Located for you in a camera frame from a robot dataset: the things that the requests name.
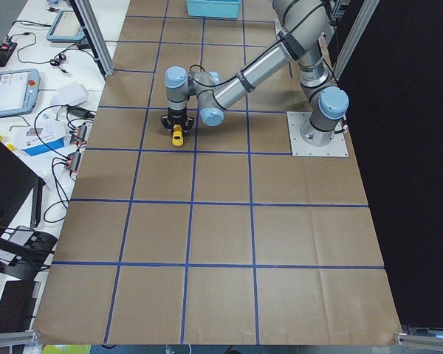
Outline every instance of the blue framed tablet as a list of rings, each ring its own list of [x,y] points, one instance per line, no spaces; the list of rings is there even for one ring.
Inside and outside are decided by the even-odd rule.
[[[28,114],[38,99],[38,70],[0,72],[0,117]]]
[[[85,35],[72,10],[60,10],[46,35],[50,42],[82,41]]]

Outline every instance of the black wall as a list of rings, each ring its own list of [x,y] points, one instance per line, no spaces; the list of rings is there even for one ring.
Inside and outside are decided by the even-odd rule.
[[[401,323],[443,327],[443,0],[382,0],[339,86]]]

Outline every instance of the black monitor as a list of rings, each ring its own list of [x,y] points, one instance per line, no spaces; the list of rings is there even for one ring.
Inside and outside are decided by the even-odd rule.
[[[0,142],[0,249],[15,254],[9,263],[0,262],[0,272],[31,280],[43,264],[57,239],[44,232],[30,231],[30,239],[17,245],[1,236],[32,192],[30,226],[37,226],[41,218],[41,193],[45,185],[22,160]]]

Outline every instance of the white mounting plate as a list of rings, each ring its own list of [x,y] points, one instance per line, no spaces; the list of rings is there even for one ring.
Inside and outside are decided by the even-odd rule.
[[[301,126],[310,118],[312,112],[287,112],[289,123],[290,147],[292,156],[302,157],[348,157],[344,134],[335,134],[332,142],[327,146],[316,147],[305,142],[301,137]]]

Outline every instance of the robotic arm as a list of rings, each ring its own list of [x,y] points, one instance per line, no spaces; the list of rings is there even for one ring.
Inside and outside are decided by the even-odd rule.
[[[187,116],[187,101],[196,96],[204,124],[223,122],[224,111],[263,83],[290,61],[301,69],[301,87],[312,106],[312,115],[301,127],[303,139],[314,146],[330,143],[334,129],[348,108],[348,96],[333,85],[317,44],[328,17],[321,0],[272,0],[281,21],[278,40],[241,68],[230,79],[220,82],[216,72],[187,73],[173,66],[165,73],[168,115],[162,124],[173,134],[173,145],[182,146],[183,133],[193,126]]]

